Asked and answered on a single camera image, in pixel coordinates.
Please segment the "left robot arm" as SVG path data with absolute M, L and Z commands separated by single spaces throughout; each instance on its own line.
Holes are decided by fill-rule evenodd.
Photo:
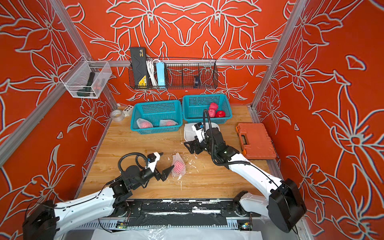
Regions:
M 104 217 L 120 217 L 130 214 L 127 199 L 132 191 L 146 188 L 149 181 L 165 181 L 174 166 L 159 172 L 157 163 L 162 153 L 145 156 L 141 153 L 123 155 L 118 161 L 120 176 L 107 182 L 100 191 L 79 199 L 54 203 L 40 203 L 25 218 L 23 238 L 25 240 L 53 240 L 83 224 Z

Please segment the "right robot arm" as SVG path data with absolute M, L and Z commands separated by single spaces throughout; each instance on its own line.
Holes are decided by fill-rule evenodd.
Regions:
M 285 233 L 296 226 L 307 212 L 307 207 L 295 182 L 270 175 L 251 163 L 237 149 L 225 143 L 218 128 L 192 123 L 187 125 L 187 129 L 193 131 L 193 140 L 184 143 L 191 154 L 207 152 L 216 166 L 242 176 L 265 197 L 261 200 L 246 191 L 239 193 L 234 202 L 240 210 L 269 217 Z

